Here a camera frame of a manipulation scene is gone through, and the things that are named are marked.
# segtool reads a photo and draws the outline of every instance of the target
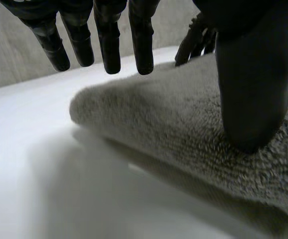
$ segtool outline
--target white table surface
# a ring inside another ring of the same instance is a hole
[[[155,63],[176,51],[156,50]],[[135,72],[125,57],[113,76],[97,64],[0,88],[0,239],[263,238],[71,122],[81,88]]]

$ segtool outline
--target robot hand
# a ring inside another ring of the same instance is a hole
[[[151,17],[160,0],[131,0],[129,17],[138,72],[153,71]],[[94,63],[91,35],[87,20],[94,7],[105,70],[109,74],[121,69],[118,20],[127,0],[0,0],[0,2],[28,26],[57,71],[70,68],[70,61],[59,36],[55,18],[58,11],[68,32],[79,64]]]

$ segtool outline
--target folded towel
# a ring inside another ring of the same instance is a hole
[[[173,65],[82,90],[71,119],[233,197],[288,214],[288,113],[269,145],[244,154],[224,134],[215,57]]]

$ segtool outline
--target towel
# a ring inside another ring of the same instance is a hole
[[[167,165],[185,175],[185,182],[200,180],[212,191],[288,215],[288,113],[257,153],[235,149],[222,126],[214,55],[83,89],[72,100],[70,115],[75,123],[151,156],[148,168],[174,184],[185,187],[172,179],[171,170],[157,168]],[[189,188],[198,194],[197,183]]]

